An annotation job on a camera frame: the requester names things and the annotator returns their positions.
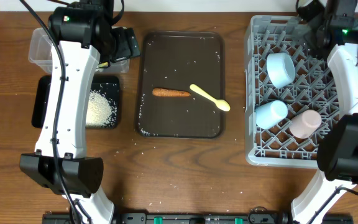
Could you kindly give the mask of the yellow snack wrapper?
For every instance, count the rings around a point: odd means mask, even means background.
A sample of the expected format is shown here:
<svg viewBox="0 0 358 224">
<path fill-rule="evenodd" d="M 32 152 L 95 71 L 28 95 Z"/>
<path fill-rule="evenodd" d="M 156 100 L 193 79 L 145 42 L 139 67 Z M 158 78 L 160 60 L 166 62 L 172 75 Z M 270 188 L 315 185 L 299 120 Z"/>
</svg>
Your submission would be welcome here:
<svg viewBox="0 0 358 224">
<path fill-rule="evenodd" d="M 109 62 L 104 62 L 98 65 L 98 68 L 107 68 L 109 67 Z"/>
</svg>

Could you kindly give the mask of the light blue small bowl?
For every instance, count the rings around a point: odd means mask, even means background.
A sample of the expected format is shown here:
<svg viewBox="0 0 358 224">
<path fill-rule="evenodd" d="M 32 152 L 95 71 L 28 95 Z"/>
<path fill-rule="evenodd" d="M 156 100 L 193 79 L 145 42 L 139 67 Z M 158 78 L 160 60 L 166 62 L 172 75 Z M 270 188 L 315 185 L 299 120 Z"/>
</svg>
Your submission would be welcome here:
<svg viewBox="0 0 358 224">
<path fill-rule="evenodd" d="M 283 88 L 295 79 L 295 66 L 286 53 L 269 54 L 266 61 L 267 73 L 275 88 Z"/>
</svg>

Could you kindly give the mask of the orange carrot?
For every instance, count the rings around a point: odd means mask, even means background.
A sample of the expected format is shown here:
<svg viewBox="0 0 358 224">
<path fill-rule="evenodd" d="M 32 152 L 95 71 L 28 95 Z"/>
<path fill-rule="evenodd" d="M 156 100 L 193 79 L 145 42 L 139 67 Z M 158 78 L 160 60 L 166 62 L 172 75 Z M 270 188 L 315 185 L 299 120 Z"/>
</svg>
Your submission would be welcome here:
<svg viewBox="0 0 358 224">
<path fill-rule="evenodd" d="M 189 97 L 191 94 L 187 91 L 171 90 L 165 88 L 154 88 L 152 94 L 158 97 Z"/>
</svg>

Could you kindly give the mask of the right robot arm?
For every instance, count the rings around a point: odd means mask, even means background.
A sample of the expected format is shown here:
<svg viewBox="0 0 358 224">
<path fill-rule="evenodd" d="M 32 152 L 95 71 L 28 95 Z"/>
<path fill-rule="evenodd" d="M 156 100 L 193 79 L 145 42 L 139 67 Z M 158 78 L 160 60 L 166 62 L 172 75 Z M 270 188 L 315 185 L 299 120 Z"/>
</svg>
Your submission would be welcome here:
<svg viewBox="0 0 358 224">
<path fill-rule="evenodd" d="M 311 30 L 304 36 L 309 51 L 326 60 L 334 77 L 340 119 L 320 141 L 318 170 L 291 203 L 289 223 L 352 223 L 327 215 L 346 192 L 358 196 L 358 0 L 309 1 L 295 5 Z"/>
</svg>

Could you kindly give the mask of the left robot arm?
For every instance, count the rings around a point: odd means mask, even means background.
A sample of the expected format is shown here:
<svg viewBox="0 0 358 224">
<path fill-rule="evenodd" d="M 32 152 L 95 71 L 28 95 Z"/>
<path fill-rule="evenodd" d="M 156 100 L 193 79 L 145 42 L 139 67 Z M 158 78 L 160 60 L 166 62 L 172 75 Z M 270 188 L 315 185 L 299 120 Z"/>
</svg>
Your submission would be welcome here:
<svg viewBox="0 0 358 224">
<path fill-rule="evenodd" d="M 118 26 L 114 2 L 59 2 L 41 27 L 52 42 L 52 78 L 40 136 L 19 167 L 40 186 L 64 196 L 59 222 L 114 223 L 114 204 L 101 186 L 104 164 L 88 157 L 86 114 L 98 68 L 140 55 L 133 29 Z"/>
</svg>

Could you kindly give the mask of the yellow plastic spoon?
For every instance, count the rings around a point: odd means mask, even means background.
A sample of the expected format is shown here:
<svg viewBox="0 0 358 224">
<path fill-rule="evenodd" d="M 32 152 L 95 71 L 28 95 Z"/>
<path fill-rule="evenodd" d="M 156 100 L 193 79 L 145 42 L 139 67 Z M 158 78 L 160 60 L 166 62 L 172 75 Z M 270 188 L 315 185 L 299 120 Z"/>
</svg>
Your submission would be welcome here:
<svg viewBox="0 0 358 224">
<path fill-rule="evenodd" d="M 207 93 L 206 91 L 204 91 L 202 88 L 200 88 L 198 85 L 195 84 L 191 84 L 190 85 L 190 90 L 192 90 L 193 92 L 201 95 L 202 97 L 212 101 L 216 107 L 222 111 L 230 111 L 231 107 L 229 105 L 229 103 L 225 100 L 220 100 L 220 99 L 215 99 L 214 97 L 212 97 L 209 93 Z"/>
</svg>

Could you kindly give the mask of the pink plastic cup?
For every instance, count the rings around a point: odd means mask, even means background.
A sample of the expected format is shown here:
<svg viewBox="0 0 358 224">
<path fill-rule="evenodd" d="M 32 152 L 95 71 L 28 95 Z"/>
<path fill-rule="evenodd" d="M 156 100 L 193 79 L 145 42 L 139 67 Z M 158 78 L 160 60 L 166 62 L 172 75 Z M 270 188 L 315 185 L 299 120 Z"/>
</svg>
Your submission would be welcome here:
<svg viewBox="0 0 358 224">
<path fill-rule="evenodd" d="M 291 120 L 290 132 L 297 138 L 310 137 L 321 125 L 321 115 L 315 110 L 306 110 Z"/>
</svg>

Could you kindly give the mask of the light blue plastic cup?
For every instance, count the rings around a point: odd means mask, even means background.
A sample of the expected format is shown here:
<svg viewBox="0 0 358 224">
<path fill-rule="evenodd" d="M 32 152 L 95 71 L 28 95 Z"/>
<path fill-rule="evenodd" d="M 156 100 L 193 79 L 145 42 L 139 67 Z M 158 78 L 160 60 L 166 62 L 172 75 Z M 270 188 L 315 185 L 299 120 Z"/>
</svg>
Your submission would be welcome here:
<svg viewBox="0 0 358 224">
<path fill-rule="evenodd" d="M 255 109 L 256 125 L 262 129 L 270 129 L 285 119 L 288 115 L 287 105 L 275 100 Z"/>
</svg>

